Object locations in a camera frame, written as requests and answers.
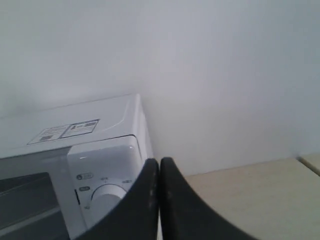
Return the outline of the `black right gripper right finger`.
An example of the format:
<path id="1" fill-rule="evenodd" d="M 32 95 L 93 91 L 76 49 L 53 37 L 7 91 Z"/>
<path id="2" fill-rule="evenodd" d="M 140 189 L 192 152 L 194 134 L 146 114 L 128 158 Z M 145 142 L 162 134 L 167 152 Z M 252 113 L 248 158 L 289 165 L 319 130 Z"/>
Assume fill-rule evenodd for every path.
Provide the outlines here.
<path id="1" fill-rule="evenodd" d="M 171 157 L 160 161 L 159 209 L 164 240 L 251 240 L 210 208 L 191 188 Z"/>

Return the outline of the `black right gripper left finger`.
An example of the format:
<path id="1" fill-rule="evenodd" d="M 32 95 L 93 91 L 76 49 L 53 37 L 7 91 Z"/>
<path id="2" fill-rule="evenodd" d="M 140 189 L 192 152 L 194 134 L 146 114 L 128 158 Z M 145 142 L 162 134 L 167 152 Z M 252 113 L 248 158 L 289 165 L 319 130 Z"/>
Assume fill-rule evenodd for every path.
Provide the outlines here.
<path id="1" fill-rule="evenodd" d="M 159 221 L 159 163 L 148 158 L 120 203 L 79 240 L 156 240 Z"/>

